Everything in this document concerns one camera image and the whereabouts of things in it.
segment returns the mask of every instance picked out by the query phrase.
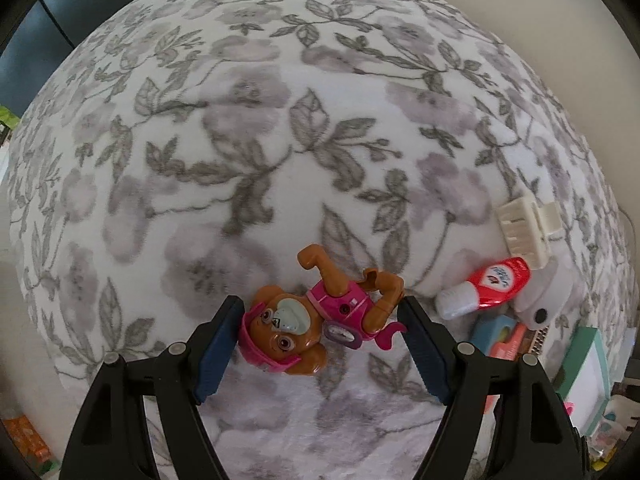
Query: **red glue bottle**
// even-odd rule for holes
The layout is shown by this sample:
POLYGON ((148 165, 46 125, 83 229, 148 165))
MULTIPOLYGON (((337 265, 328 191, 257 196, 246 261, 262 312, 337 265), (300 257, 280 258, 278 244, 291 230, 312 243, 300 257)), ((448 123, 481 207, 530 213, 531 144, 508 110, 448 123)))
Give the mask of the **red glue bottle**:
POLYGON ((512 299, 527 285, 531 271, 520 257, 476 270, 466 282, 442 290, 436 296, 436 310, 445 320, 484 310, 512 299))

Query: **pink tail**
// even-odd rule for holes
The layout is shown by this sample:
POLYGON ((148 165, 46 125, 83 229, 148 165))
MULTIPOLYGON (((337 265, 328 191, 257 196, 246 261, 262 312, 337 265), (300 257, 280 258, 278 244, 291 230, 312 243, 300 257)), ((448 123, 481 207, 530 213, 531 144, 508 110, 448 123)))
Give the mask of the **pink tail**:
POLYGON ((399 321, 393 321, 385 326, 375 337, 378 347, 382 350, 391 350, 391 339, 396 332, 406 332, 406 327, 399 321))

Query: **bed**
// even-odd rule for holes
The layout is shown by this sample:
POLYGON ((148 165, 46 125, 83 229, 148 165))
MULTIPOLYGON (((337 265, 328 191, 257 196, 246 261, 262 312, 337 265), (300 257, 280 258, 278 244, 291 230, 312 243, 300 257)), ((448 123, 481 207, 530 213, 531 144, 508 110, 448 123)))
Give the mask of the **bed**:
MULTIPOLYGON (((11 145, 9 199, 31 319, 81 402, 104 353, 185 340, 227 294, 315 283, 320 242, 352 275, 433 296, 507 256, 493 209, 559 202, 575 326, 614 369, 638 304, 618 206, 592 151, 529 65, 443 0, 136 0, 51 77, 11 145)), ((447 326, 460 340, 475 321, 447 326)), ((174 478, 158 413, 156 459, 174 478)), ((315 378, 234 358, 200 409, 232 478, 411 478, 444 408, 403 342, 330 346, 315 378)), ((488 453, 491 419, 470 479, 488 453)))

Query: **toy dog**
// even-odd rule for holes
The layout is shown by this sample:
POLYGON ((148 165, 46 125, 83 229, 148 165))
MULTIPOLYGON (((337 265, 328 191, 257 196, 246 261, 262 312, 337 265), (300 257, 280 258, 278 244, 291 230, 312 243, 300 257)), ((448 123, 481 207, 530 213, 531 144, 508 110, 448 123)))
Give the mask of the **toy dog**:
POLYGON ((326 365, 322 334, 352 349, 373 339, 389 350, 393 334, 406 331, 397 321, 386 325, 404 296, 399 276, 365 269, 363 280, 351 281, 317 244, 302 249, 298 261, 305 269, 317 267, 322 280, 305 296, 287 294, 277 285, 258 291, 239 333, 247 362, 269 372, 312 375, 326 365), (373 291, 382 294, 375 303, 368 295, 373 291))

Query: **green object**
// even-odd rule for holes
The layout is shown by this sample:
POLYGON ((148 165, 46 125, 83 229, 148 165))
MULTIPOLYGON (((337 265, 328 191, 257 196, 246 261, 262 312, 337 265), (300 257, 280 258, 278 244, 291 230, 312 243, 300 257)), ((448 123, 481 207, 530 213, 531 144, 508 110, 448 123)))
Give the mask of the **green object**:
POLYGON ((9 110, 9 108, 0 105, 0 121, 2 121, 12 130, 15 130, 15 127, 20 122, 20 117, 13 114, 11 110, 9 110))
POLYGON ((575 331, 562 361, 561 381, 556 392, 562 400, 574 403, 571 420, 580 434, 590 435, 611 397, 609 368, 600 330, 581 326, 575 331))

